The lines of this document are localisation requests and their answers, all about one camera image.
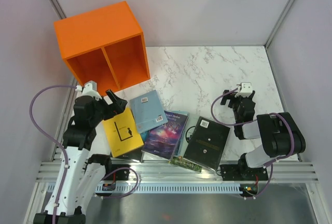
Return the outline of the light blue book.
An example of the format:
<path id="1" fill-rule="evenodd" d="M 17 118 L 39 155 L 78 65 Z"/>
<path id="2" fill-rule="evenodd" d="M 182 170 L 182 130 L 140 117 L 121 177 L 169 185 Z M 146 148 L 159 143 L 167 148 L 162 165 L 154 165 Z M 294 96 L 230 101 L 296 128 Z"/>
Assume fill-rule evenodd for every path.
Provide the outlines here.
<path id="1" fill-rule="evenodd" d="M 141 134 L 168 122 L 156 90 L 135 97 L 129 102 L 138 133 Z"/>

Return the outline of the yellow book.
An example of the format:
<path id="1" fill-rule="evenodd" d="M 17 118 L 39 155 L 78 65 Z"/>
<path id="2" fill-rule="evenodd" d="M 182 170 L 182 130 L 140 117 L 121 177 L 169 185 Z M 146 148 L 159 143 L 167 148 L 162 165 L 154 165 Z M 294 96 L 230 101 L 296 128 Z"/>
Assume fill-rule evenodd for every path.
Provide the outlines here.
<path id="1" fill-rule="evenodd" d="M 112 157 L 122 156 L 144 145 L 130 108 L 102 123 Z"/>

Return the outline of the dark Wuthering Heights book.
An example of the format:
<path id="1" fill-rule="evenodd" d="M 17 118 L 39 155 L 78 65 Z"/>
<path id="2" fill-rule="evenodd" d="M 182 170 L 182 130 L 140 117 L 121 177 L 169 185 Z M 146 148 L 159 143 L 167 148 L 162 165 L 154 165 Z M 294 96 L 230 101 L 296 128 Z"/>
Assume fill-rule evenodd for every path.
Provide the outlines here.
<path id="1" fill-rule="evenodd" d="M 147 138 L 147 135 L 148 135 L 148 132 L 149 131 L 146 131 L 146 132 L 143 132 L 141 133 L 141 138 L 142 138 L 142 141 L 145 142 L 146 141 L 146 138 Z M 125 153 L 123 155 L 120 155 L 117 157 L 117 159 L 124 159 L 124 160 L 132 160 L 134 162 L 141 162 L 142 160 L 142 156 L 143 156 L 143 153 L 142 153 L 142 148 L 143 147 L 140 147 L 140 148 L 137 148 L 133 151 L 130 151 L 128 153 Z"/>

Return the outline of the purple galaxy Crusoe book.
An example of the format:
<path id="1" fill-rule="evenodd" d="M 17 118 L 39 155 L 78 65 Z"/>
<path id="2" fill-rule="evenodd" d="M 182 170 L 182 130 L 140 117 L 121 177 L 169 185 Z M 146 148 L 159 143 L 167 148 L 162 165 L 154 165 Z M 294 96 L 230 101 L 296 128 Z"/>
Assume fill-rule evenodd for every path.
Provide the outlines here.
<path id="1" fill-rule="evenodd" d="M 186 111 L 165 111 L 165 116 L 167 123 L 151 129 L 147 134 L 142 152 L 171 160 L 181 141 L 189 114 Z"/>

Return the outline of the teal Jules Verne book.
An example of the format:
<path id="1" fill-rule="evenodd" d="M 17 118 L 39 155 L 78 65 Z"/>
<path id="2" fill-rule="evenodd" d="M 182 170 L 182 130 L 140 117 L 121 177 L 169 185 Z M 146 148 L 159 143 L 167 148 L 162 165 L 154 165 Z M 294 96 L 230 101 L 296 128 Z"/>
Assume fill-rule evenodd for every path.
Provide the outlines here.
<path id="1" fill-rule="evenodd" d="M 187 119 L 186 119 L 186 121 L 185 121 L 185 124 L 184 124 L 183 130 L 182 130 L 181 135 L 180 135 L 180 139 L 179 139 L 179 141 L 178 141 L 178 143 L 177 143 L 177 146 L 176 146 L 176 150 L 175 150 L 175 152 L 174 152 L 174 154 L 173 154 L 173 156 L 176 157 L 176 156 L 178 156 L 178 154 L 179 154 L 180 146 L 181 146 L 181 143 L 182 143 L 182 140 L 183 140 L 184 131 L 185 131 L 185 129 L 186 129 L 187 121 L 188 121 L 188 119 L 189 119 L 189 112 L 187 112 L 187 111 L 179 111 L 179 110 L 177 110 L 177 111 L 173 111 L 173 112 L 174 112 L 174 113 L 177 113 L 177 114 L 181 114 L 181 115 L 185 115 L 185 116 L 187 116 Z"/>

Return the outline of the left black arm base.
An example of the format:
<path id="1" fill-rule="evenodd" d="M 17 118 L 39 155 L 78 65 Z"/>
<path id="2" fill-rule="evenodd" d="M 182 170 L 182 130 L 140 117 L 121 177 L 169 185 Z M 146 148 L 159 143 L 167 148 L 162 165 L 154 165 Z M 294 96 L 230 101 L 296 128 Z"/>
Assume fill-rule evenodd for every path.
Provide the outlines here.
<path id="1" fill-rule="evenodd" d="M 130 167 L 128 164 L 115 164 L 110 167 L 110 169 L 106 170 L 106 174 L 110 173 L 111 171 L 117 170 L 120 167 Z M 127 180 L 129 178 L 130 171 L 129 169 L 126 170 L 118 170 L 112 175 L 108 176 L 106 180 L 116 182 L 118 180 Z"/>

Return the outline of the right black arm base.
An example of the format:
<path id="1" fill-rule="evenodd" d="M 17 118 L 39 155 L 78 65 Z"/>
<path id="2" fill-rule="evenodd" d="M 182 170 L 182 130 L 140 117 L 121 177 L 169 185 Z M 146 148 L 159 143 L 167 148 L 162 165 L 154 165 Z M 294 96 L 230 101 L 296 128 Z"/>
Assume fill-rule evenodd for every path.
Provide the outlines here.
<path id="1" fill-rule="evenodd" d="M 223 181 L 267 181 L 269 178 L 263 167 L 241 169 L 237 164 L 221 164 L 218 173 Z"/>

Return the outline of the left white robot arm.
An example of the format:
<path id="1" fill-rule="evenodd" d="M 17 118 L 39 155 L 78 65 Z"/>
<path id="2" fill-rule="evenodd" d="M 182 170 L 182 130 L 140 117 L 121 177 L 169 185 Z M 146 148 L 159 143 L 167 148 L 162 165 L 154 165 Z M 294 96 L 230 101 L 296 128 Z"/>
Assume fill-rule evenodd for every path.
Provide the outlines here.
<path id="1" fill-rule="evenodd" d="M 76 98 L 74 115 L 63 134 L 63 142 L 53 141 L 62 150 L 62 161 L 52 196 L 42 213 L 35 214 L 34 223 L 85 223 L 86 209 L 98 183 L 110 179 L 114 168 L 109 155 L 89 152 L 96 137 L 96 127 L 103 121 L 124 112 L 127 101 L 111 90 L 107 104 L 92 82 L 75 86 L 81 96 Z"/>

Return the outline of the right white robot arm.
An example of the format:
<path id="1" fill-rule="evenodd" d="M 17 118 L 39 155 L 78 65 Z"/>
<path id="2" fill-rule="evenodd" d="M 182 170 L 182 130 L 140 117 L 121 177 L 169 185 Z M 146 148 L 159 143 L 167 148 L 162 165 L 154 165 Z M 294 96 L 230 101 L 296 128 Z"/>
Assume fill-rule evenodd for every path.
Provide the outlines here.
<path id="1" fill-rule="evenodd" d="M 238 160 L 237 173 L 243 179 L 251 178 L 257 168 L 303 153 L 305 138 L 288 112 L 257 115 L 254 120 L 255 105 L 253 91 L 241 96 L 237 92 L 224 90 L 220 104 L 232 109 L 235 119 L 234 133 L 240 140 L 261 140 L 261 145 L 244 153 Z"/>

